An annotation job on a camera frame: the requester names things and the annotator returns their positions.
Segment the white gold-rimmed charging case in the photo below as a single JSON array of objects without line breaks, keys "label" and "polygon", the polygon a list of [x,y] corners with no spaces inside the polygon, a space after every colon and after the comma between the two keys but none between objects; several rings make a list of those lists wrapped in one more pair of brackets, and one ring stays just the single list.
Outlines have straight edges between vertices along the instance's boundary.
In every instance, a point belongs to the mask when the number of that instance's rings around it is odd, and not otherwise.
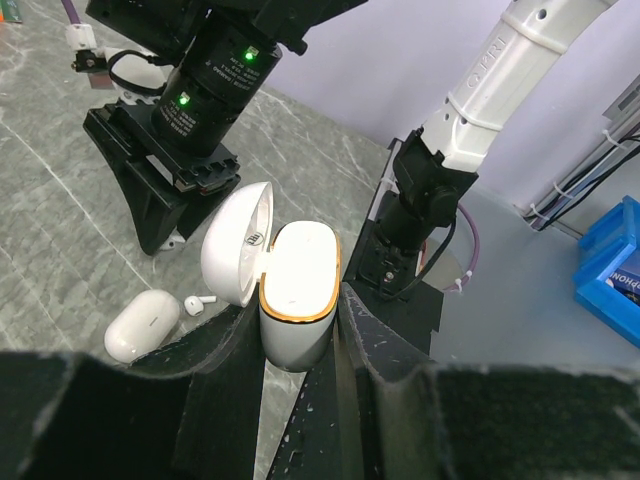
[{"label": "white gold-rimmed charging case", "polygon": [[312,369],[331,337],[340,291],[341,244],[329,225],[298,220],[273,228],[274,192],[259,182],[233,192],[207,229],[202,277],[219,299],[256,297],[263,350],[277,368]]}]

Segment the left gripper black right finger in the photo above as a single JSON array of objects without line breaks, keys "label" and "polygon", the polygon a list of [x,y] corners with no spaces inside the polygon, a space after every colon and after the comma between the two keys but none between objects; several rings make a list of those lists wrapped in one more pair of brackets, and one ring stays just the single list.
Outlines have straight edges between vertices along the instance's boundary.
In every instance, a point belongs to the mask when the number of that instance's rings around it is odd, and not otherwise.
[{"label": "left gripper black right finger", "polygon": [[438,364],[344,285],[331,368],[301,388],[273,479],[635,479],[639,375]]}]

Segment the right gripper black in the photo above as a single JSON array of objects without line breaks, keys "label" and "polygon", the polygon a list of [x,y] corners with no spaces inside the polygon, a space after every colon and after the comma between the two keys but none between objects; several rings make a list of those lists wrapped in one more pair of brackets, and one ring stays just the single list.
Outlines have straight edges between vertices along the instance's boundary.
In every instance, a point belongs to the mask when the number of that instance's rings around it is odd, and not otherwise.
[{"label": "right gripper black", "polygon": [[222,139],[237,118],[218,99],[185,92],[87,112],[84,128],[116,177],[145,254],[173,232],[189,238],[235,189],[239,163]]}]

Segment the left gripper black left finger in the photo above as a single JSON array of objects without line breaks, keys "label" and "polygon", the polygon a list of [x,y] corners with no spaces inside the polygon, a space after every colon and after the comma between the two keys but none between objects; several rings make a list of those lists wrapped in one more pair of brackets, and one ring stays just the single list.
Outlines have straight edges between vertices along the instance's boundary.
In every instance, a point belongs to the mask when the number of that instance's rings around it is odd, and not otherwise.
[{"label": "left gripper black left finger", "polygon": [[1,355],[5,479],[250,479],[265,356],[256,300],[129,367]]}]

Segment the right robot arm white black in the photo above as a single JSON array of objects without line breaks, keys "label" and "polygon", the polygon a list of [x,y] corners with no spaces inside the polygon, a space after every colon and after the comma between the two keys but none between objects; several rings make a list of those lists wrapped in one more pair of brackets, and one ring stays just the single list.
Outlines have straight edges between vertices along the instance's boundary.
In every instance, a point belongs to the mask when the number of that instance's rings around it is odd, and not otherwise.
[{"label": "right robot arm white black", "polygon": [[[159,87],[115,73],[131,92],[89,111],[85,129],[130,206],[138,239],[156,252],[172,231],[189,236],[239,182],[223,140],[284,51],[303,54],[305,34],[355,8],[352,1],[91,1],[87,14],[135,43],[137,57],[170,67]],[[407,137],[393,168],[399,196],[372,246],[410,253],[452,224],[507,120],[606,1],[513,1],[441,107]]]}]

